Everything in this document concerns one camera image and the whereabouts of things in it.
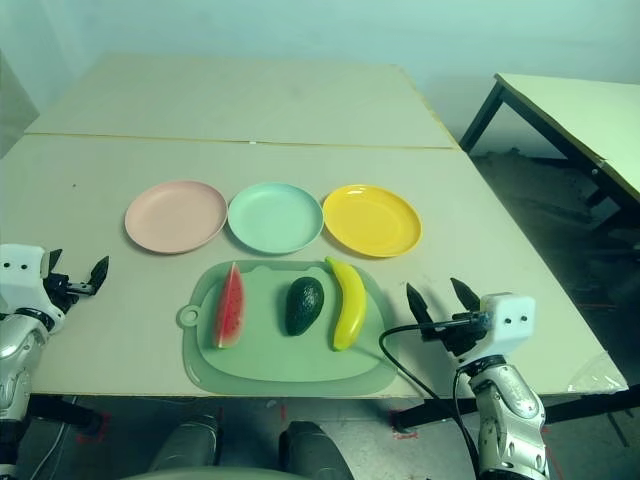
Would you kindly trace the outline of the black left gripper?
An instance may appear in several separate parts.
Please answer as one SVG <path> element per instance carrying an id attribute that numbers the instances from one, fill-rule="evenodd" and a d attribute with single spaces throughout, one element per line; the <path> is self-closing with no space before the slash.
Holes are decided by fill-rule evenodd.
<path id="1" fill-rule="evenodd" d="M 72 283 L 67 275 L 52 273 L 62 252 L 62 249 L 49 252 L 48 273 L 50 274 L 43 280 L 43 285 L 52 304 L 63 313 L 67 313 L 81 296 L 93 296 L 99 291 L 107 277 L 109 257 L 105 256 L 96 263 L 91 271 L 89 283 Z"/>

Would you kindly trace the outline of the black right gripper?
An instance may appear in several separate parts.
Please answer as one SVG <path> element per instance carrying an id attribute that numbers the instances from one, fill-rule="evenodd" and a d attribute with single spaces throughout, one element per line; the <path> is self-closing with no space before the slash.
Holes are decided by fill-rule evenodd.
<path id="1" fill-rule="evenodd" d="M 433 322 L 422 295 L 406 284 L 406 296 L 410 311 L 422 326 L 424 341 L 440 341 L 454 356 L 469 352 L 488 332 L 488 314 L 477 312 L 481 308 L 480 297 L 464 282 L 450 279 L 456 297 L 470 312 L 453 314 L 449 321 Z"/>

